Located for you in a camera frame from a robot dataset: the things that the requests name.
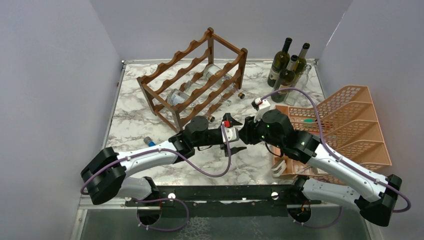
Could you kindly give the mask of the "clear bottle with neck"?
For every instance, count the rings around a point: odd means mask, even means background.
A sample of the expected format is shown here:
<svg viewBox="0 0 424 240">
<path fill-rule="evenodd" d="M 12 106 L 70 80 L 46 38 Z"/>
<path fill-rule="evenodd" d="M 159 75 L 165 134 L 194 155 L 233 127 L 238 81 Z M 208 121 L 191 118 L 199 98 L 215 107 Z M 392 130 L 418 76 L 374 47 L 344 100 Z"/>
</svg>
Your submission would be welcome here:
<svg viewBox="0 0 424 240">
<path fill-rule="evenodd" d="M 216 104 L 221 104 L 224 106 L 230 106 L 232 104 L 232 101 L 229 99 L 225 99 L 222 94 L 218 95 L 216 98 L 214 98 L 204 109 L 202 109 L 198 115 L 199 116 L 205 116 L 209 117 L 213 115 L 213 112 L 215 110 L 210 110 L 211 107 L 213 107 Z"/>
</svg>

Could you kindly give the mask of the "green wine bottle white label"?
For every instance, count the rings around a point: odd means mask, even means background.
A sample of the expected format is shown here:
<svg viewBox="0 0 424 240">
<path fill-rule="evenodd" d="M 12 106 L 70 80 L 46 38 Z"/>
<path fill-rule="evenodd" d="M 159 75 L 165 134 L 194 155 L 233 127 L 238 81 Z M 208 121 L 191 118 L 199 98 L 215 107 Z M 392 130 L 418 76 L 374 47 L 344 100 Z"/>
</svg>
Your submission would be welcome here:
<svg viewBox="0 0 424 240">
<path fill-rule="evenodd" d="M 287 67 L 285 69 L 282 69 L 278 75 L 278 79 L 274 84 L 273 90 L 284 90 L 292 86 L 294 79 L 295 79 L 295 66 L 298 61 L 298 56 L 293 54 L 290 57 L 290 61 L 287 64 Z M 289 90 L 279 91 L 271 95 L 271 99 L 275 103 L 281 103 L 283 102 L 287 95 L 289 93 Z"/>
</svg>

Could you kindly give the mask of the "green wine bottle black cap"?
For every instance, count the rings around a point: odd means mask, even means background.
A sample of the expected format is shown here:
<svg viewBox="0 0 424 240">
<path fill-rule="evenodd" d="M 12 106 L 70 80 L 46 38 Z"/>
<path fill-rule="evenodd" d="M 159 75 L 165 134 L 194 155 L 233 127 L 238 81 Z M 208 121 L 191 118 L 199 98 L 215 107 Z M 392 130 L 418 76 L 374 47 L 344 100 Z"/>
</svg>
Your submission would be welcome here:
<svg viewBox="0 0 424 240">
<path fill-rule="evenodd" d="M 291 37 L 287 37 L 284 41 L 284 45 L 282 50 L 278 51 L 273 59 L 271 69 L 268 74 L 267 84 L 270 87 L 273 87 L 278 80 L 279 73 L 281 70 L 287 67 L 287 64 L 290 60 L 290 55 L 288 53 L 289 48 L 291 46 L 293 39 Z"/>
</svg>

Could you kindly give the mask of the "green wine bottle silver cap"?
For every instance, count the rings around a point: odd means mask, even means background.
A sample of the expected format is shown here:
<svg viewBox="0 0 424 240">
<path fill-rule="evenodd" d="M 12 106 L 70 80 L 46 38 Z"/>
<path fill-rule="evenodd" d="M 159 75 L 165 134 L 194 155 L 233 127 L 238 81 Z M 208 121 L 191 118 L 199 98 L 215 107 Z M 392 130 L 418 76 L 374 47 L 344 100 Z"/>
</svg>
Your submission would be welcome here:
<svg viewBox="0 0 424 240">
<path fill-rule="evenodd" d="M 305 68 L 306 68 L 306 65 L 307 65 L 306 55 L 307 55 L 309 48 L 310 48 L 310 43 L 305 42 L 302 46 L 302 49 L 300 50 L 300 52 L 298 54 L 298 59 L 297 59 L 296 65 L 294 67 L 295 78 L 300 77 L 305 71 Z"/>
</svg>

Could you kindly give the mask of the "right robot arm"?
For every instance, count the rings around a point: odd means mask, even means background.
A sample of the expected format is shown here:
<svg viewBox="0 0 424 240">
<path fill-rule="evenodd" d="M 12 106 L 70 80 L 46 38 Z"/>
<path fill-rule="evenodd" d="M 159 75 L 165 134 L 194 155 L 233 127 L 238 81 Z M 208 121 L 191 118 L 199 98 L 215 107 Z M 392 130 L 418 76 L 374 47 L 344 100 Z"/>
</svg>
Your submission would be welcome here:
<svg viewBox="0 0 424 240">
<path fill-rule="evenodd" d="M 308 178 L 303 185 L 288 190 L 292 202 L 325 201 L 353 208 L 380 227 L 389 225 L 402 185 L 398 176 L 384 176 L 358 165 L 316 135 L 294 129 L 288 116 L 278 109 L 266 111 L 260 120 L 247 117 L 239 137 L 247 145 L 264 142 L 275 146 L 290 159 L 323 170 L 345 183 L 341 186 Z"/>
</svg>

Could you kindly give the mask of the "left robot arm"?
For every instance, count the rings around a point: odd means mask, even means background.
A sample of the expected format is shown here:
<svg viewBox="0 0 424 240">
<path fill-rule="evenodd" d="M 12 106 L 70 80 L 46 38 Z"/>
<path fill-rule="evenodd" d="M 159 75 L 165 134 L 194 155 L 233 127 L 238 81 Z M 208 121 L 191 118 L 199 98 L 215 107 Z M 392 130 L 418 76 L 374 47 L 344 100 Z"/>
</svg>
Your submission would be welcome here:
<svg viewBox="0 0 424 240">
<path fill-rule="evenodd" d="M 139 172 L 162 165 L 187 162 L 195 149 L 224 145 L 231 156 L 230 143 L 239 140 L 237 127 L 241 122 L 226 113 L 218 128 L 211 129 L 204 116 L 195 116 L 183 130 L 163 143 L 129 152 L 103 148 L 81 171 L 82 195 L 94 205 L 117 197 L 125 180 Z"/>
</svg>

